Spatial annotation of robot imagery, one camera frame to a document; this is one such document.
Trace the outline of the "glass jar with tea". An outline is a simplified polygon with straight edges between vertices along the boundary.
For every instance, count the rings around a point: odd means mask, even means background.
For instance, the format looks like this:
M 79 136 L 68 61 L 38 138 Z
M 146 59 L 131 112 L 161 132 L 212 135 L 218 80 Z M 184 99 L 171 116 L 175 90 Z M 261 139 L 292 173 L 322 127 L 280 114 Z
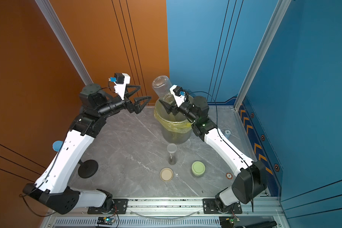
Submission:
M 152 88 L 159 98 L 163 98 L 168 95 L 172 86 L 173 84 L 167 76 L 159 76 L 152 82 Z

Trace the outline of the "tall jar with clear lid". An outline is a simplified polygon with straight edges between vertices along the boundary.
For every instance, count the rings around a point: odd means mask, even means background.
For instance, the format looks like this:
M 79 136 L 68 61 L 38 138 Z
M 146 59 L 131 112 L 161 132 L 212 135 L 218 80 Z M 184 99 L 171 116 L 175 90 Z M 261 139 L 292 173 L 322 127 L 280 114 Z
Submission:
M 177 152 L 177 145 L 170 143 L 167 145 L 167 151 L 169 153 L 168 162 L 170 165 L 175 165 L 177 162 L 176 152 Z

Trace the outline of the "cream jar lid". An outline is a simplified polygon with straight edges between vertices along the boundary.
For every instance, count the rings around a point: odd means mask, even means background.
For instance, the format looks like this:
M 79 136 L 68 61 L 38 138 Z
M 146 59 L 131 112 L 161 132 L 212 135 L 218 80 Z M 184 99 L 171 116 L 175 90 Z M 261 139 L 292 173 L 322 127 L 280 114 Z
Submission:
M 169 182 L 173 179 L 173 177 L 174 177 L 174 172 L 171 168 L 166 167 L 160 171 L 160 179 L 162 181 Z

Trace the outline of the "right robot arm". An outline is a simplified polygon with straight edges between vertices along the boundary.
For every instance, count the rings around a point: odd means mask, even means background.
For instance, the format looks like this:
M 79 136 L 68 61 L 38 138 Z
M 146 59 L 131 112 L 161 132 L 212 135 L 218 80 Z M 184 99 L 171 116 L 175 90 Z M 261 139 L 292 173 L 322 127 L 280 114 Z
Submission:
M 232 210 L 236 203 L 248 204 L 266 190 L 267 171 L 261 161 L 254 161 L 232 144 L 218 125 L 209 118 L 206 98 L 194 97 L 192 102 L 180 98 L 172 103 L 160 100 L 168 114 L 182 114 L 191 122 L 196 136 L 211 146 L 230 167 L 235 180 L 233 184 L 215 196 L 216 209 L 220 213 Z

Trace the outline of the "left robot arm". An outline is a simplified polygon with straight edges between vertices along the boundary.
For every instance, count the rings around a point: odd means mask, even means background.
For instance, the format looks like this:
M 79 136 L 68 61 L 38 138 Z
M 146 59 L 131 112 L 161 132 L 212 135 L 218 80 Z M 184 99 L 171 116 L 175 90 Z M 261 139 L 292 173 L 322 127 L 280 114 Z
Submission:
M 85 86 L 79 94 L 82 112 L 70 125 L 51 164 L 34 183 L 26 184 L 21 197 L 29 196 L 62 215 L 74 208 L 96 208 L 100 213 L 109 213 L 114 205 L 111 193 L 101 189 L 72 189 L 68 181 L 107 118 L 124 109 L 139 114 L 150 102 L 151 96 L 136 97 L 131 101 L 130 97 L 138 90 L 138 85 L 125 85 L 124 96 L 113 97 L 98 84 Z

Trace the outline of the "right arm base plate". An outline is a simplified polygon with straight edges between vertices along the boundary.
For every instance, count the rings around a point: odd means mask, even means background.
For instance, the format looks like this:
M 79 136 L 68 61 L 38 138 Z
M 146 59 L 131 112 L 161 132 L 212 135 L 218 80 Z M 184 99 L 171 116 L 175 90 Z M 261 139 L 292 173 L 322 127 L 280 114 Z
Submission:
M 204 214 L 242 214 L 240 202 L 235 202 L 232 205 L 222 209 L 217 206 L 215 198 L 206 198 L 202 200 Z

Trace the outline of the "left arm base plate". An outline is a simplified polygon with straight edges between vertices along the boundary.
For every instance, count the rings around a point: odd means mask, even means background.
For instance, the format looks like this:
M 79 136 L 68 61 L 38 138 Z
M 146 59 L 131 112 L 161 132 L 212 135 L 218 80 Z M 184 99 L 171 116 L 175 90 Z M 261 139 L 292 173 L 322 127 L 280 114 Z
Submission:
M 87 214 L 104 214 L 104 215 L 113 215 L 113 214 L 118 214 L 118 215 L 123 215 L 126 214 L 127 211 L 127 206 L 128 206 L 128 199 L 113 199 L 113 204 L 111 209 L 102 209 L 102 208 L 95 208 L 95 207 L 89 207 Z

